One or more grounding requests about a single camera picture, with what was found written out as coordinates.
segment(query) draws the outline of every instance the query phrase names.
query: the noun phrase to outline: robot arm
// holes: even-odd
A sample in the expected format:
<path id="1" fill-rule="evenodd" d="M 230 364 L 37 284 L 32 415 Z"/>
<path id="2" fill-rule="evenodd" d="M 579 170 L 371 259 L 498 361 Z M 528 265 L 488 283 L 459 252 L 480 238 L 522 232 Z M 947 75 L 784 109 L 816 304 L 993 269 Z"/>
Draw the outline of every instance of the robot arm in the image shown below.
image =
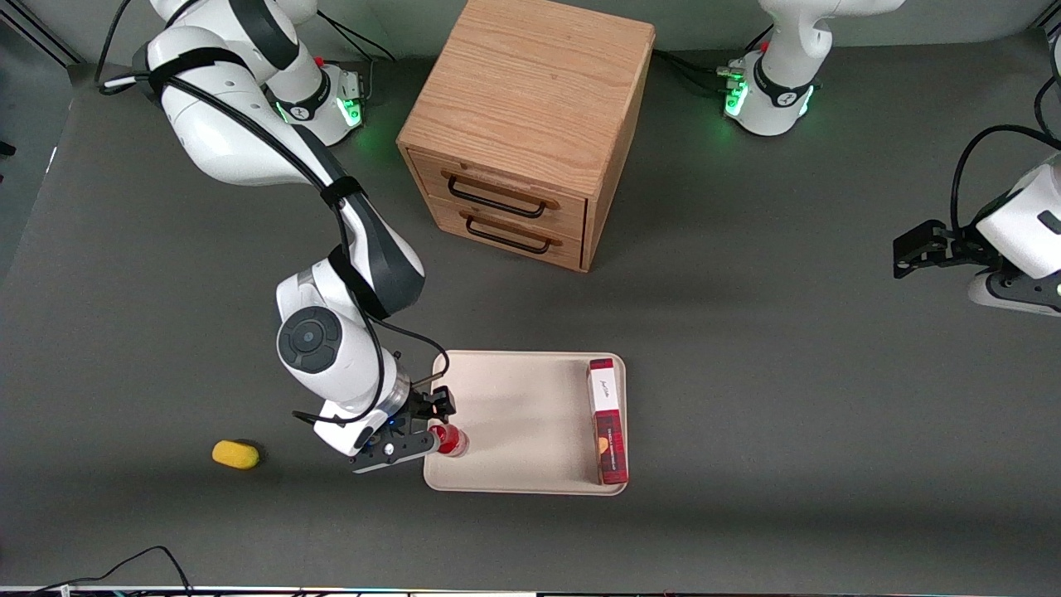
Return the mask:
<path id="1" fill-rule="evenodd" d="M 986 266 L 976 304 L 1061 317 L 1061 154 L 1039 164 L 957 231 L 928 220 L 897 238 L 894 277 L 926 266 Z"/>
<path id="2" fill-rule="evenodd" d="M 267 85 L 283 118 L 303 124 L 325 144 L 337 143 L 361 124 L 356 74 L 318 66 L 295 35 L 295 25 L 316 14 L 316 0 L 152 0 L 152 5 L 167 28 L 197 27 L 218 35 L 255 81 Z"/>
<path id="3" fill-rule="evenodd" d="M 806 112 L 813 81 L 833 48 L 824 19 L 889 13 L 905 0 L 759 0 L 773 18 L 767 50 L 752 49 L 717 70 L 730 96 L 725 113 L 763 136 L 787 131 Z"/>
<path id="4" fill-rule="evenodd" d="M 250 69 L 220 36 L 170 27 L 147 45 L 146 62 L 162 109 L 199 169 L 236 185 L 312 183 L 351 239 L 276 292 L 283 320 L 277 354 L 325 400 L 318 416 L 308 416 L 315 433 L 350 457 L 356 472 L 437 450 L 427 422 L 452 415 L 448 392 L 425 396 L 412 388 L 366 321 L 416 302 L 424 281 L 416 252 L 316 136 L 269 109 Z M 385 441 L 396 433 L 400 444 Z"/>

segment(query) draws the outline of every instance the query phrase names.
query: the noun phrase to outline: red cardboard box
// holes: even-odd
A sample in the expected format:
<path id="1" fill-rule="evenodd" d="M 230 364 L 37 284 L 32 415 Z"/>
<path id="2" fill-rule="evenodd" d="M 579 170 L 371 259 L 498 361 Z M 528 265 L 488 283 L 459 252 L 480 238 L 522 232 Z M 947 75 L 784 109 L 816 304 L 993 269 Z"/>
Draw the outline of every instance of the red cardboard box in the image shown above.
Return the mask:
<path id="1" fill-rule="evenodd" d="M 626 447 L 619 410 L 615 366 L 611 359 L 594 359 L 590 362 L 588 377 L 593 401 L 597 454 L 601 455 L 597 461 L 601 482 L 606 486 L 625 484 L 629 480 L 629 475 L 626 471 Z"/>

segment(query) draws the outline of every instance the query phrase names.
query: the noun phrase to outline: gray table surface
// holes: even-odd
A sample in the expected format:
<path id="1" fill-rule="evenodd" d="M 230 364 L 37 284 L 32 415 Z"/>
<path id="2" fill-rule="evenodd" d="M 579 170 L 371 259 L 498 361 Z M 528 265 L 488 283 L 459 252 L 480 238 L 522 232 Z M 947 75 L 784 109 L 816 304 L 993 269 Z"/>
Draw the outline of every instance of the gray table surface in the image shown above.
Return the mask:
<path id="1" fill-rule="evenodd" d="M 968 139 L 1032 122 L 1041 33 L 837 50 L 777 139 L 655 62 L 588 275 L 434 226 L 394 144 L 429 69 L 380 64 L 335 150 L 429 271 L 395 321 L 452 349 L 622 355 L 628 490 L 350 474 L 289 416 L 319 401 L 273 349 L 275 284 L 331 249 L 328 211 L 211 180 L 145 100 L 83 90 L 0 298 L 0 584 L 163 543 L 198 584 L 1058 593 L 1058 322 L 971 304 L 972 267 L 890 273 L 891 239 L 945 215 Z M 1045 155 L 985 143 L 964 212 Z M 225 470 L 222 438 L 269 461 Z M 159 558 L 115 581 L 175 578 Z"/>

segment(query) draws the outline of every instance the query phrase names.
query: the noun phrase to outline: red cup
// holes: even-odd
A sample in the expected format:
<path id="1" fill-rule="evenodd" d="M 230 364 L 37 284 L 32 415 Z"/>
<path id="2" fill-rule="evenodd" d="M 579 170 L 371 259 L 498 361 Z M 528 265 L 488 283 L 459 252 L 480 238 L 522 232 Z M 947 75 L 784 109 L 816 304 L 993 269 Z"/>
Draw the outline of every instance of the red cup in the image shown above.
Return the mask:
<path id="1" fill-rule="evenodd" d="M 468 452 L 468 435 L 456 425 L 432 425 L 431 433 L 438 436 L 438 454 L 457 458 Z"/>

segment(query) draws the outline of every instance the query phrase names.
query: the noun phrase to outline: tray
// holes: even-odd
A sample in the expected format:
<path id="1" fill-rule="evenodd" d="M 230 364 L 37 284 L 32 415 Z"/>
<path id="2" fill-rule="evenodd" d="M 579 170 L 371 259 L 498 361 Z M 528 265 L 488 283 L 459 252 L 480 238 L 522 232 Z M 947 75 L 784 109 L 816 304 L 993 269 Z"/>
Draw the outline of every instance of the tray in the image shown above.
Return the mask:
<path id="1" fill-rule="evenodd" d="M 610 353 L 449 351 L 448 386 L 468 435 L 459 458 L 433 454 L 423 480 L 438 491 L 618 495 L 626 484 L 597 482 L 593 416 L 586 374 L 592 359 L 615 363 L 619 407 L 629 459 L 626 365 Z M 442 369 L 442 358 L 434 371 Z"/>

